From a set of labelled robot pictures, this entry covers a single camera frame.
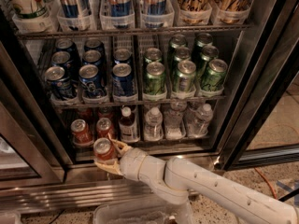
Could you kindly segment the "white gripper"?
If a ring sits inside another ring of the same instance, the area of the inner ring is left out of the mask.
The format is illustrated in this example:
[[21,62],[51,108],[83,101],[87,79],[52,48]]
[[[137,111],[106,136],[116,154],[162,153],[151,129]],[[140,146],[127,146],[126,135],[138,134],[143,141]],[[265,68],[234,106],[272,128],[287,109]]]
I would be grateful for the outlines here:
[[132,148],[111,137],[109,137],[109,141],[116,149],[118,156],[121,157],[120,162],[114,161],[112,164],[104,164],[96,161],[94,164],[110,174],[123,175],[126,179],[138,181],[139,170],[148,154],[139,148]]

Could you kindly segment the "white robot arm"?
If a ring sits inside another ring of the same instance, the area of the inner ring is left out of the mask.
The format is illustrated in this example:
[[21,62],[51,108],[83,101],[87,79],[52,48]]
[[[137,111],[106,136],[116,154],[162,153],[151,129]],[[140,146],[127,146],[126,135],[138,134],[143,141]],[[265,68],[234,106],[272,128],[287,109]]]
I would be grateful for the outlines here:
[[182,158],[164,161],[108,138],[93,144],[96,166],[108,173],[140,181],[172,204],[185,203],[191,189],[208,197],[249,224],[299,224],[299,212],[283,203]]

